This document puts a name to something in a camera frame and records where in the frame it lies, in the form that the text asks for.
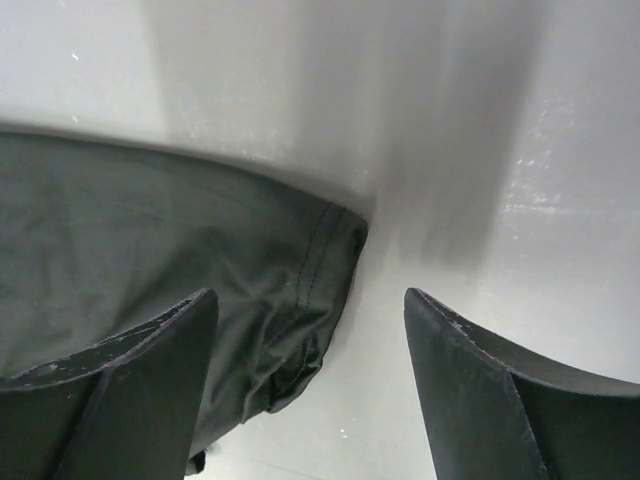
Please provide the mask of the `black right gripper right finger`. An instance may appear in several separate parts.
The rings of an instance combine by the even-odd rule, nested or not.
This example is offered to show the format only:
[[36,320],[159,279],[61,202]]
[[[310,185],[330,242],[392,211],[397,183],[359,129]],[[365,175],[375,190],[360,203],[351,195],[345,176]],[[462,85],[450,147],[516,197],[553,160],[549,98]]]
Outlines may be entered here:
[[404,322],[437,478],[638,478],[637,384],[537,354],[417,288]]

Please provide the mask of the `black printed t-shirt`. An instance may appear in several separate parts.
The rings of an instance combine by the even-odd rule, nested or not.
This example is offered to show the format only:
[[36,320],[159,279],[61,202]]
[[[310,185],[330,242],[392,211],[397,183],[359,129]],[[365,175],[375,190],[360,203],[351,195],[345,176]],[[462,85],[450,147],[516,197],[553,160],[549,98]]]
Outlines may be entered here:
[[207,160],[1,137],[1,374],[145,323],[200,290],[218,327],[186,471],[321,369],[366,241],[329,200]]

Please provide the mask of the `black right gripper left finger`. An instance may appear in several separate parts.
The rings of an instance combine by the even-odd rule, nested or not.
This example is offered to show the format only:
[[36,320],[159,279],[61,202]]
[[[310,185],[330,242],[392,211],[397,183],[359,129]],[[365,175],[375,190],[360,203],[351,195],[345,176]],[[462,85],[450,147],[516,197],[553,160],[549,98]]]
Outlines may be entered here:
[[161,315],[1,380],[4,479],[181,479],[216,335],[201,290]]

